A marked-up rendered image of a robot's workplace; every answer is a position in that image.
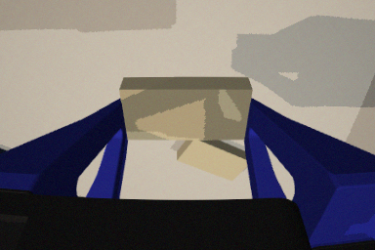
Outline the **cream domino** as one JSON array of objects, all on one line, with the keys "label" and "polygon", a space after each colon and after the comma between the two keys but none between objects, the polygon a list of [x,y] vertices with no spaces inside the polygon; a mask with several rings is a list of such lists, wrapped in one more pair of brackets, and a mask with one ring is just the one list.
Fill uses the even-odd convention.
[{"label": "cream domino", "polygon": [[128,140],[244,140],[248,77],[123,77]]},{"label": "cream domino", "polygon": [[245,151],[221,141],[185,141],[177,161],[230,181],[247,167]]}]

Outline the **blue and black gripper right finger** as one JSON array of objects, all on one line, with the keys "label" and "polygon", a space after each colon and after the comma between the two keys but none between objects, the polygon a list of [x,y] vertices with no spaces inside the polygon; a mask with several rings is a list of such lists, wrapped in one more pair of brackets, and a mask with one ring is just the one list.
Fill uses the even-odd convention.
[{"label": "blue and black gripper right finger", "polygon": [[286,198],[267,147],[292,176],[311,248],[375,240],[374,154],[253,98],[244,145],[252,198]]}]

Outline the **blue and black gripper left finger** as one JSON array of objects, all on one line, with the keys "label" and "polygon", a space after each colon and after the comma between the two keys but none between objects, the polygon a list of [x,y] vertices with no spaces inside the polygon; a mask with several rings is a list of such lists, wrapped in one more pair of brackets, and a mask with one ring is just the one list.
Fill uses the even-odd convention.
[{"label": "blue and black gripper left finger", "polygon": [[105,147],[86,197],[119,199],[127,145],[118,99],[79,121],[0,153],[0,188],[78,197],[80,175]]}]

